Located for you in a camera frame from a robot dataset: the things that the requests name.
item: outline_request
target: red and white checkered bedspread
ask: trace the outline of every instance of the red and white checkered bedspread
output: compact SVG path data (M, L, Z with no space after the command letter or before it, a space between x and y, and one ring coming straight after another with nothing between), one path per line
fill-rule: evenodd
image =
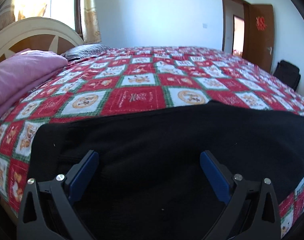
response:
M44 123L206 104L304 116L304 98L239 57L196 47L112 49L35 88L0 120L0 195L18 212L31 144ZM284 235L304 210L304 178L280 204Z

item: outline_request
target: pink blanket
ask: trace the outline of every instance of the pink blanket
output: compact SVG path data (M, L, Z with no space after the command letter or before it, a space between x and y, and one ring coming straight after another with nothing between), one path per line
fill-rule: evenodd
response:
M11 108L11 106L16 101L18 101L22 96L24 96L24 94L26 94L30 90L34 89L35 87L42 85L44 82L49 80L55 73L57 73L58 71L61 71L61 70L62 69L60 68L59 70L55 70L52 73L35 80L31 84L27 85L25 88L21 89L19 92L17 92L13 96L11 96L6 102L4 102L2 105L0 105L0 118L7 110L9 110Z
M0 106L35 80L67 65L53 52L28 50L0 63Z

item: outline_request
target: wooden door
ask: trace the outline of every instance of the wooden door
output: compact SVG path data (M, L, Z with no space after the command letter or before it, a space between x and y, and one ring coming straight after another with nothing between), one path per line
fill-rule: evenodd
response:
M270 73L274 48L274 13L270 4L244 6L243 58Z

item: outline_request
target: red paper cut decoration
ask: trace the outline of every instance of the red paper cut decoration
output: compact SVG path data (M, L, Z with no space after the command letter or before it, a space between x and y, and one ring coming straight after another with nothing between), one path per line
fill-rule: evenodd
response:
M256 26L259 31L264 31L267 28L267 25L265 24L264 17L257 17L256 18Z

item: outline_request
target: metal screw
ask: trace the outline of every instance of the metal screw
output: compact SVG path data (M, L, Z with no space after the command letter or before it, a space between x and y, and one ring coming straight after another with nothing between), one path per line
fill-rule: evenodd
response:
M241 174L235 174L234 179L237 180L237 181L241 181L243 179L243 177L242 177Z
M62 181L64 178L65 178L65 176L63 174L59 174L56 176L57 181Z
M30 179L28 179L27 184L32 185L34 182L35 182L35 179L30 178Z
M264 183L270 185L271 184L271 179L265 178Z

